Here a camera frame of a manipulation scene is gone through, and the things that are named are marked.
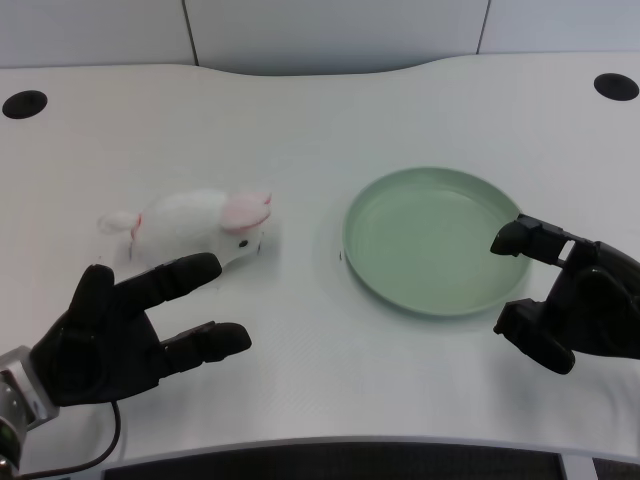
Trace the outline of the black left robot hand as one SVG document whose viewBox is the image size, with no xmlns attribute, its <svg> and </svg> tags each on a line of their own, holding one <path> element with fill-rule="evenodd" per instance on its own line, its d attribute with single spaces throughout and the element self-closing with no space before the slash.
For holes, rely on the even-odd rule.
<svg viewBox="0 0 640 480">
<path fill-rule="evenodd" d="M 239 324 L 208 322 L 162 341 L 146 314 L 221 273 L 211 253 L 182 257 L 123 282 L 109 267 L 89 266 L 68 310 L 30 353 L 53 404 L 119 401 L 168 376 L 248 350 L 252 340 Z"/>
</svg>

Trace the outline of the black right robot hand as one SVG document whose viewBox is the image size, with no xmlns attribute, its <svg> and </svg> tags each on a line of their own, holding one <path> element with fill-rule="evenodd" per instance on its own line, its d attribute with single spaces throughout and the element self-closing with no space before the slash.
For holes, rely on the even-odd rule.
<svg viewBox="0 0 640 480">
<path fill-rule="evenodd" d="M 638 261 L 524 214 L 499 230 L 490 251 L 560 269 L 544 301 L 516 300 L 501 311 L 494 332 L 522 353 L 561 375 L 577 352 L 639 358 Z"/>
</svg>

